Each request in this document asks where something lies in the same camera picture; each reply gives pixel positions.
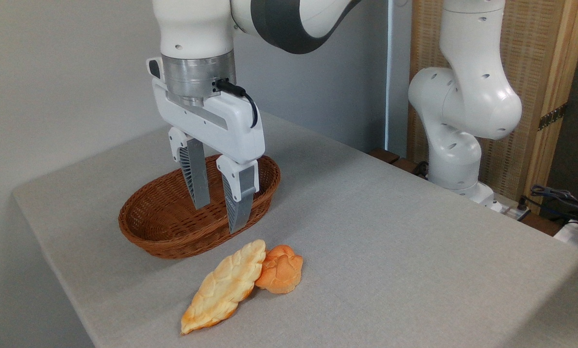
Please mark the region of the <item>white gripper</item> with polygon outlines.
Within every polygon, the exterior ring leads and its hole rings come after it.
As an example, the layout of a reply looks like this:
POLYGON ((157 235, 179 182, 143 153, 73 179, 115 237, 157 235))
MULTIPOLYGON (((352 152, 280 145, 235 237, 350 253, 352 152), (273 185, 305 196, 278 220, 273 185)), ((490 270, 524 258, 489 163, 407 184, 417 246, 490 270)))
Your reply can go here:
POLYGON ((174 161, 180 164, 194 207, 210 203, 204 145, 223 154, 216 165, 222 173, 230 233, 244 228, 259 191, 258 161, 265 152, 262 119, 253 123, 252 105, 243 98, 221 92, 189 105, 167 90, 159 57, 147 60, 152 89, 162 118, 172 127, 168 136, 174 161))

